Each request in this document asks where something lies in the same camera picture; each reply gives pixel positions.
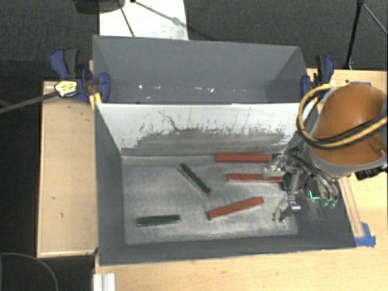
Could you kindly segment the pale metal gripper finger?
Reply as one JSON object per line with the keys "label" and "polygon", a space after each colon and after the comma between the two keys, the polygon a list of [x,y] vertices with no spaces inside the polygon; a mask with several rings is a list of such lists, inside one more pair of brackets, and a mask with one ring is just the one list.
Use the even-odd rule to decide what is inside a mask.
{"label": "pale metal gripper finger", "polygon": [[272,215],[272,220],[274,222],[282,222],[288,216],[301,211],[301,205],[297,203],[295,196],[287,196],[283,198]]}
{"label": "pale metal gripper finger", "polygon": [[270,179],[274,177],[282,177],[286,174],[287,157],[283,154],[271,156],[271,160],[263,168],[263,178]]}

